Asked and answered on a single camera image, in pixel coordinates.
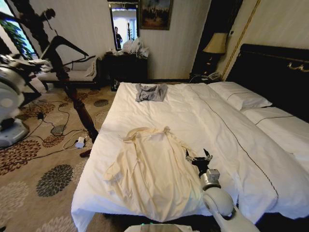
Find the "black headboard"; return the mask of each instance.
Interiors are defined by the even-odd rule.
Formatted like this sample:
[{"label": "black headboard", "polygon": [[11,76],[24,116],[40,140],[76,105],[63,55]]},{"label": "black headboard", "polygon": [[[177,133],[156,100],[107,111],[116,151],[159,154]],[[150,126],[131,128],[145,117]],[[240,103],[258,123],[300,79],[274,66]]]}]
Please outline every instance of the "black headboard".
[{"label": "black headboard", "polygon": [[309,50],[243,44],[226,81],[309,122]]}]

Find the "white pillow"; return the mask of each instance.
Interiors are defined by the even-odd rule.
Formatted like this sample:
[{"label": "white pillow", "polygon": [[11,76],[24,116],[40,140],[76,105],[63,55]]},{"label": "white pillow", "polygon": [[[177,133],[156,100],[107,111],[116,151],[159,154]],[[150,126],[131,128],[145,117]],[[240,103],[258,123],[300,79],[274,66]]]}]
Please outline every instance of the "white pillow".
[{"label": "white pillow", "polygon": [[91,65],[85,71],[85,73],[84,73],[85,77],[97,75],[97,72],[96,72],[96,60],[97,59],[95,59],[93,62],[91,62]]},{"label": "white pillow", "polygon": [[242,113],[309,172],[309,123],[276,107],[246,109]]},{"label": "white pillow", "polygon": [[270,106],[266,98],[252,92],[234,82],[217,82],[208,84],[220,97],[237,110]]}]

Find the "cable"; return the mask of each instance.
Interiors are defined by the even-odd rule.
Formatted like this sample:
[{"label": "cable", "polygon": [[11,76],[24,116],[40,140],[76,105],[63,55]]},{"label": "cable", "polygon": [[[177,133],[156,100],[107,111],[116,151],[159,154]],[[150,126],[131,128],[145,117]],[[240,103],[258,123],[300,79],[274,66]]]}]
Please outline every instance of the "cable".
[{"label": "cable", "polygon": [[202,74],[194,74],[194,75],[192,76],[191,80],[189,81],[189,83],[191,83],[191,82],[193,81],[193,79],[194,79],[194,78],[196,78],[196,77],[203,77],[203,78],[207,78],[207,76],[202,75]]},{"label": "cable", "polygon": [[43,139],[42,137],[38,136],[38,135],[31,135],[31,136],[29,136],[28,138],[30,138],[30,137],[38,137],[38,138],[41,139],[42,142],[44,143],[44,139]]},{"label": "cable", "polygon": [[[40,101],[40,100],[37,100],[37,101],[39,101],[39,102],[44,102],[44,103],[61,102],[62,104],[64,104],[63,101]],[[70,113],[69,113],[69,112],[66,112],[66,111],[60,110],[60,107],[63,107],[63,106],[61,106],[61,105],[58,106],[58,111],[59,111],[59,112],[68,114],[67,121],[66,121],[66,123],[65,123],[64,126],[63,126],[63,129],[62,129],[62,133],[61,133],[61,134],[54,134],[54,133],[52,132],[52,130],[55,128],[55,125],[54,125],[52,122],[46,122],[46,121],[45,121],[45,123],[52,124],[53,128],[51,129],[50,133],[51,133],[53,136],[56,136],[56,137],[57,137],[57,136],[62,136],[62,135],[64,135],[64,134],[63,134],[63,133],[64,133],[64,129],[65,129],[65,127],[67,126],[67,124],[68,124],[68,122],[69,122],[69,118],[70,118]]]},{"label": "cable", "polygon": [[68,135],[68,134],[72,133],[73,131],[83,131],[83,130],[84,130],[84,129],[80,129],[80,130],[71,130],[70,132],[68,132],[68,133],[64,134],[63,136],[66,136],[66,135]]},{"label": "cable", "polygon": [[78,147],[72,148],[72,149],[68,149],[69,147],[65,148],[65,145],[73,138],[74,135],[78,134],[79,132],[80,132],[80,131],[75,132],[75,133],[69,138],[69,140],[67,140],[67,141],[63,144],[63,146],[62,146],[63,150],[65,150],[65,151],[72,151],[72,150],[79,149]]},{"label": "cable", "polygon": [[9,163],[9,164],[5,164],[5,165],[3,165],[3,166],[1,166],[0,168],[4,168],[4,167],[7,167],[7,166],[10,166],[10,165],[14,165],[14,164],[18,164],[18,163],[23,163],[23,162],[28,162],[28,161],[30,161],[30,160],[35,160],[35,159],[39,159],[39,158],[44,158],[44,157],[47,157],[47,156],[50,156],[50,155],[52,155],[52,154],[55,154],[55,153],[58,153],[58,152],[61,152],[61,151],[65,151],[65,149],[62,149],[62,150],[58,150],[58,151],[53,151],[53,152],[51,152],[51,153],[48,153],[48,154],[46,154],[46,155],[44,155],[44,156],[36,156],[36,157],[33,157],[33,158],[30,158],[30,159],[25,159],[25,160],[22,160],[22,161],[17,161],[17,162],[12,162],[12,163]]}]

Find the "patterned carpet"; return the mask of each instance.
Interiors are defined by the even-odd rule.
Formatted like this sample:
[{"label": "patterned carpet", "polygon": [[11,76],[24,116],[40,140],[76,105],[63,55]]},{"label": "patterned carpet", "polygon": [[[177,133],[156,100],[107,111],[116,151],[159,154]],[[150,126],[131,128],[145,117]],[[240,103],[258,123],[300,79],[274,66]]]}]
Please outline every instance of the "patterned carpet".
[{"label": "patterned carpet", "polygon": [[[96,119],[96,128],[99,129],[115,93],[110,87],[100,91],[78,91],[92,119],[100,113]],[[44,113],[44,122],[37,119],[39,112]],[[76,133],[72,130],[84,128],[71,100],[62,89],[54,88],[42,94],[38,101],[24,106],[18,118],[29,126],[30,132],[34,132],[25,140],[0,151],[0,228],[6,226],[6,232],[76,231],[70,216],[71,201],[86,163],[79,154],[90,149],[92,143],[87,138],[85,148],[70,151],[62,148]],[[86,132],[75,134],[66,148],[79,136],[85,137]],[[102,217],[96,216],[89,231],[102,231]]]}]

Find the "wallpaper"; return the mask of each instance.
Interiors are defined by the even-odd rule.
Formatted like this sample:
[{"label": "wallpaper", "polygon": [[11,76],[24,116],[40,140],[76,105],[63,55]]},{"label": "wallpaper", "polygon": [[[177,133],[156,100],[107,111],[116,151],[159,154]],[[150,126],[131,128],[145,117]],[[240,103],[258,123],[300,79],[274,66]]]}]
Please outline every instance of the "wallpaper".
[{"label": "wallpaper", "polygon": [[[8,0],[13,10],[16,9]],[[189,78],[211,0],[174,0],[169,30],[140,30],[144,46],[149,47],[148,78]],[[103,55],[114,48],[111,17],[106,0],[30,0],[37,13],[53,8],[56,17],[50,24],[59,35],[89,55]],[[51,40],[56,34],[44,23]],[[38,43],[25,29],[40,54]],[[63,62],[81,55],[61,46],[57,49]],[[74,67],[86,69],[88,64]]]},{"label": "wallpaper", "polygon": [[244,0],[227,42],[227,52],[220,60],[218,71],[226,69],[228,76],[242,44],[260,44],[309,49],[309,1],[308,0],[261,0],[241,43],[227,67],[242,30],[250,17],[257,0]]}]

